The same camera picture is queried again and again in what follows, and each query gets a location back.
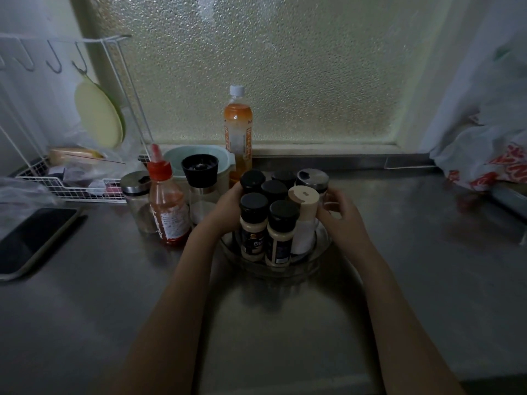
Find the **wire rack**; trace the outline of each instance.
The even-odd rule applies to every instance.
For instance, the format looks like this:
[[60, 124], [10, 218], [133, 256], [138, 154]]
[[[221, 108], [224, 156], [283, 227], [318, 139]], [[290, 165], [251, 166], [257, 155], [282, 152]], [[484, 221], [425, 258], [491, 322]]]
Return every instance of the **wire rack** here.
[[[99, 44], [104, 50], [104, 54], [108, 59], [112, 68], [115, 79], [119, 85], [119, 89], [122, 92], [122, 99], [125, 103], [124, 107], [129, 108], [133, 122], [135, 123], [136, 133], [141, 144], [144, 147], [145, 154], [139, 155], [139, 160], [143, 163], [150, 160], [150, 154], [148, 151], [148, 144], [153, 143], [152, 132], [148, 125], [147, 118], [145, 116], [141, 101], [138, 93], [135, 89], [128, 64], [124, 58], [121, 42], [130, 39], [129, 35], [116, 35], [111, 37], [99, 38], [99, 39], [74, 39], [66, 37], [52, 37], [52, 38], [40, 38], [37, 36], [12, 34], [12, 33], [0, 33], [0, 40], [15, 41], [22, 48], [24, 54], [24, 62], [21, 59], [12, 57], [23, 69], [27, 72], [34, 72], [36, 70], [36, 64], [33, 56], [27, 50], [25, 46], [26, 41], [44, 41], [47, 42], [51, 49], [56, 61], [50, 63], [46, 60], [46, 65], [51, 69], [52, 72], [60, 74], [64, 69], [64, 63], [58, 57], [53, 44], [55, 43], [70, 43], [75, 45], [80, 58], [83, 62], [83, 67], [80, 68], [75, 62], [71, 61], [73, 67], [81, 74], [86, 75], [88, 72], [88, 66], [84, 59], [84, 56], [79, 48], [79, 44]], [[6, 69], [6, 59], [9, 56], [0, 55], [0, 74], [1, 71]], [[9, 133], [0, 125], [0, 131], [3, 132], [8, 142], [13, 146], [19, 156], [23, 159], [26, 164], [25, 167], [21, 168], [14, 174], [15, 177], [24, 180], [31, 180], [38, 182], [46, 186], [51, 192], [60, 198], [66, 199], [67, 201], [77, 202], [110, 202], [110, 203], [123, 203], [125, 202], [124, 196], [121, 192], [119, 185], [119, 179], [100, 179], [96, 182], [92, 182], [89, 187], [72, 187], [64, 183], [58, 177], [49, 175], [49, 158], [47, 155], [41, 152], [38, 147], [34, 133], [31, 133], [24, 125], [18, 120], [13, 119], [17, 125], [17, 129], [22, 132], [23, 138], [30, 144], [33, 150], [38, 155], [37, 160], [31, 160], [26, 157], [22, 152], [23, 147], [15, 142], [15, 140], [9, 135]], [[146, 134], [143, 133], [142, 127], [145, 128]]]

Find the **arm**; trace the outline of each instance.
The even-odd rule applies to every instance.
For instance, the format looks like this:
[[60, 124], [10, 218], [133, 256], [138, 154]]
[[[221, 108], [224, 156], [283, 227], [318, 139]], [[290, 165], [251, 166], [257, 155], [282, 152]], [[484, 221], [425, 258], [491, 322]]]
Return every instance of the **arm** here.
[[239, 226], [239, 184], [192, 231], [174, 276], [135, 339], [113, 394], [188, 394], [209, 289], [212, 255]]
[[[328, 201], [325, 208], [319, 206], [317, 217], [363, 280], [386, 393], [463, 395], [369, 239], [357, 207], [338, 190], [328, 191]], [[335, 219], [327, 210], [343, 218]]]

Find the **hook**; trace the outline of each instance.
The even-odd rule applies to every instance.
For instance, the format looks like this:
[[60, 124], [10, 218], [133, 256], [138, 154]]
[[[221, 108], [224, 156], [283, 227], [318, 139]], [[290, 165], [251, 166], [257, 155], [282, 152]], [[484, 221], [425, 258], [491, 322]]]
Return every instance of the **hook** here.
[[28, 68], [28, 67], [25, 66], [25, 65], [22, 63], [22, 61], [20, 61], [18, 58], [13, 57], [13, 59], [14, 59], [15, 61], [17, 61], [20, 65], [22, 65], [22, 67], [23, 67], [26, 71], [28, 71], [28, 72], [33, 72], [33, 71], [35, 70], [35, 63], [33, 62], [33, 59], [31, 58], [30, 53], [27, 52], [27, 48], [26, 48], [26, 46], [24, 45], [24, 43], [22, 43], [22, 40], [19, 39], [18, 37], [17, 37], [16, 39], [17, 39], [18, 42], [20, 43], [20, 46], [24, 49], [24, 52], [26, 53], [26, 57], [27, 57], [27, 59], [29, 59], [30, 62], [31, 62], [31, 66]]
[[82, 62], [84, 63], [84, 70], [82, 70], [81, 68], [79, 68], [74, 61], [71, 61], [71, 63], [73, 64], [73, 66], [75, 66], [75, 68], [77, 69], [77, 71], [79, 73], [81, 73], [82, 75], [86, 75], [88, 74], [88, 65], [86, 65], [86, 61], [84, 59], [84, 56], [82, 55], [82, 52], [79, 48], [79, 44], [77, 42], [75, 42], [75, 46], [77, 47], [77, 51], [79, 52], [79, 55], [81, 56], [81, 59], [82, 59]]
[[53, 69], [53, 66], [51, 66], [51, 64], [49, 63], [48, 60], [46, 60], [46, 65], [49, 66], [49, 69], [51, 69], [53, 72], [55, 72], [56, 74], [59, 74], [60, 72], [62, 72], [62, 64], [61, 64], [61, 60], [58, 59], [57, 57], [57, 53], [55, 52], [55, 50], [53, 49], [53, 46], [51, 45], [51, 42], [49, 40], [47, 40], [47, 44], [49, 45], [51, 51], [53, 52], [53, 55], [55, 56], [57, 62], [58, 62], [58, 69], [55, 70]]

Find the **seasoning bottle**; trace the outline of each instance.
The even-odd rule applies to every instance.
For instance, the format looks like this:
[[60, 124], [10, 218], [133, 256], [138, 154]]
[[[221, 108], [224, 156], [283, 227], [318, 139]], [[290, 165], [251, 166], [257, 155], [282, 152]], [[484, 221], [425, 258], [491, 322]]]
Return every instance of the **seasoning bottle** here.
[[244, 195], [240, 200], [241, 255], [251, 262], [264, 257], [267, 227], [267, 198], [260, 193]]
[[280, 201], [287, 198], [286, 185], [277, 180], [267, 180], [260, 188], [261, 193], [267, 197], [269, 205], [271, 205], [274, 201]]
[[289, 189], [289, 199], [300, 208], [291, 253], [301, 255], [309, 252], [315, 241], [317, 206], [320, 196], [316, 190], [307, 186], [294, 186]]
[[165, 244], [181, 244], [190, 232], [189, 210], [172, 177], [172, 167], [163, 160], [157, 144], [152, 145], [152, 161], [148, 162], [147, 169], [152, 179], [150, 207], [159, 236]]
[[154, 215], [150, 209], [150, 187], [148, 172], [137, 171], [124, 175], [120, 182], [124, 199], [132, 213], [137, 228], [142, 233], [155, 233]]
[[253, 167], [253, 112], [244, 99], [244, 86], [230, 86], [231, 99], [223, 110], [225, 147], [234, 154], [236, 170], [229, 173], [229, 187]]
[[220, 192], [216, 187], [218, 158], [209, 154], [195, 154], [181, 161], [189, 183], [190, 221], [197, 225], [216, 206]]
[[275, 171], [271, 174], [271, 179], [284, 183], [290, 189], [295, 185], [296, 174], [291, 171]]
[[268, 266], [289, 265], [298, 216], [298, 206], [291, 201], [275, 201], [269, 207], [265, 240], [265, 262]]
[[323, 200], [328, 189], [329, 176], [326, 172], [318, 169], [302, 169], [297, 173], [296, 184], [313, 188]]
[[265, 181], [265, 175], [258, 169], [251, 169], [241, 175], [240, 183], [243, 193], [259, 193], [260, 187]]

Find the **stainless steel countertop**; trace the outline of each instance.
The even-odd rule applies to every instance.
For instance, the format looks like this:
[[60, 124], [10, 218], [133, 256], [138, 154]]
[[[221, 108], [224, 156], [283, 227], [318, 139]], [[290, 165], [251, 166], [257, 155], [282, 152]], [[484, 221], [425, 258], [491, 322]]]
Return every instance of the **stainless steel countertop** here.
[[[462, 380], [527, 372], [525, 227], [492, 204], [458, 212], [464, 191], [416, 171], [331, 173], [447, 363]], [[0, 286], [0, 392], [104, 386], [155, 305], [181, 250], [136, 230], [125, 205], [88, 219], [34, 275]], [[216, 252], [196, 391], [381, 390], [358, 279], [333, 246], [306, 282], [238, 272]]]

